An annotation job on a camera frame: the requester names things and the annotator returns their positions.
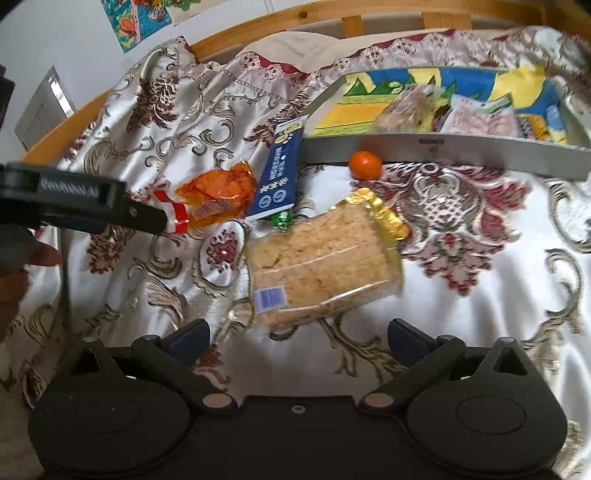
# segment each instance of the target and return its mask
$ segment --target screw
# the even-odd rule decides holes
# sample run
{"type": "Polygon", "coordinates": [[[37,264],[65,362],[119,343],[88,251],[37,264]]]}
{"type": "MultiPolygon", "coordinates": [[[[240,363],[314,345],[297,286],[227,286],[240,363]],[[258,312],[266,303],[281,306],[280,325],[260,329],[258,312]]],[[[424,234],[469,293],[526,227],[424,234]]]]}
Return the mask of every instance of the screw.
{"type": "Polygon", "coordinates": [[[365,403],[372,408],[388,408],[394,399],[387,393],[370,393],[365,397],[365,403]]]}
{"type": "Polygon", "coordinates": [[[303,405],[294,405],[291,408],[291,411],[293,413],[297,413],[298,415],[301,415],[302,413],[306,413],[306,407],[303,405]]]}
{"type": "Polygon", "coordinates": [[[226,395],[225,393],[212,393],[205,397],[203,400],[203,405],[207,408],[226,408],[232,404],[232,397],[230,395],[226,395]]]}

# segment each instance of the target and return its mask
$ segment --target clear plastic bag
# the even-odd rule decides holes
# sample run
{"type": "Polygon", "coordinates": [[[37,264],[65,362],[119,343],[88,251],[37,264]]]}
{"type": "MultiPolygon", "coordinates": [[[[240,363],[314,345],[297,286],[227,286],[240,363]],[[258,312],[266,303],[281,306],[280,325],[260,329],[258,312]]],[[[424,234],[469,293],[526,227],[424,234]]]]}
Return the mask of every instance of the clear plastic bag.
{"type": "Polygon", "coordinates": [[[368,133],[414,132],[443,93],[441,87],[408,85],[374,120],[368,133]]]}
{"type": "Polygon", "coordinates": [[[408,234],[382,200],[360,189],[287,233],[251,240],[246,257],[255,321],[290,325],[399,294],[397,242],[408,234]]]}

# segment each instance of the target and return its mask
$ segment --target chip bag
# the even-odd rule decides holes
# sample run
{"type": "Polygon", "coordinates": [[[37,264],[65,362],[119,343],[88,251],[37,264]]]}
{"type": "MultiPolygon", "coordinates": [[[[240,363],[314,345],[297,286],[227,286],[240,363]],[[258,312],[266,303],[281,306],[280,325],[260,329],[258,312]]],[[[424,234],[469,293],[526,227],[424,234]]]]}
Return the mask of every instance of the chip bag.
{"type": "Polygon", "coordinates": [[[256,192],[256,178],[248,163],[241,161],[229,170],[209,170],[174,191],[174,199],[164,192],[155,197],[174,208],[174,231],[201,229],[230,218],[244,217],[256,192]]]}

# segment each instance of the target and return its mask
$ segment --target wooden bed frame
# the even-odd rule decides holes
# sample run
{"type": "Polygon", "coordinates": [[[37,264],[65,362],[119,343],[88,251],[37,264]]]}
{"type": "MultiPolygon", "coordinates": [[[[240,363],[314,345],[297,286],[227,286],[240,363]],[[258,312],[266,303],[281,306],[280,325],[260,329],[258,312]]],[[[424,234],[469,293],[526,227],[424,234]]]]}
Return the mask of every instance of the wooden bed frame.
{"type": "MultiPolygon", "coordinates": [[[[591,40],[591,17],[573,0],[557,0],[554,5],[508,3],[501,0],[323,0],[275,12],[228,28],[191,46],[204,59],[234,46],[289,28],[341,19],[347,37],[364,35],[361,15],[421,12],[424,28],[471,29],[472,15],[508,20],[519,25],[550,25],[578,33],[591,40]]],[[[54,128],[39,141],[22,162],[51,163],[97,117],[109,92],[104,92],[54,128]]]]}

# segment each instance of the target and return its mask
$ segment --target bed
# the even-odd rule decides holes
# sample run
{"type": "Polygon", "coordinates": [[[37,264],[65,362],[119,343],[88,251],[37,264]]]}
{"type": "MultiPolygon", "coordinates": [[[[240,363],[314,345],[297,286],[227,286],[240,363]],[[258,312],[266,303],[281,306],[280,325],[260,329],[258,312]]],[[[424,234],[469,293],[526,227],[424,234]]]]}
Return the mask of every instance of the bed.
{"type": "MultiPolygon", "coordinates": [[[[541,64],[562,95],[577,95],[580,107],[591,111],[591,46],[585,40],[591,30],[569,10],[573,6],[425,0],[425,29],[363,35],[361,15],[415,11],[415,3],[316,2],[193,46],[182,38],[170,40],[24,161],[47,164],[66,148],[59,168],[117,177],[140,201],[149,201],[155,187],[229,168],[240,159],[260,175],[275,126],[295,117],[343,74],[371,68],[541,64]],[[472,30],[471,15],[530,26],[472,30]],[[281,32],[332,18],[342,18],[349,38],[281,32]],[[242,50],[225,64],[197,61],[236,44],[242,50]]],[[[359,398],[404,371],[385,343],[389,321],[400,317],[430,335],[451,333],[471,345],[491,345],[505,335],[521,340],[569,420],[556,471],[563,478],[591,475],[589,182],[398,163],[388,166],[382,179],[361,185],[344,167],[308,166],[301,171],[295,213],[318,215],[359,186],[372,187],[398,212],[407,212],[413,235],[401,246],[401,298],[269,331],[252,325],[248,267],[241,255],[243,239],[272,228],[265,220],[233,220],[160,237],[117,226],[101,235],[44,228],[38,237],[59,247],[66,262],[60,268],[31,267],[30,292],[0,345],[2,385],[25,416],[63,353],[80,338],[129,345],[138,336],[164,336],[202,317],[210,324],[212,344],[193,371],[238,400],[359,398]],[[228,242],[230,230],[238,240],[228,242]],[[216,256],[219,245],[233,257],[216,256]],[[212,268],[206,271],[207,265],[212,268]]],[[[22,425],[11,428],[14,437],[25,435],[22,425]]],[[[34,476],[34,462],[27,468],[5,445],[0,465],[12,461],[20,478],[34,476]]],[[[28,451],[26,438],[19,451],[28,451]]]]}

